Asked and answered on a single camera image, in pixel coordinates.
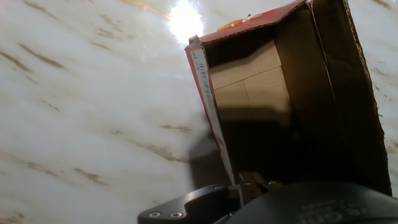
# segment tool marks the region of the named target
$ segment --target cardboard box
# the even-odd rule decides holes
[[[185,49],[233,183],[338,180],[391,195],[384,133],[345,0],[299,0]]]

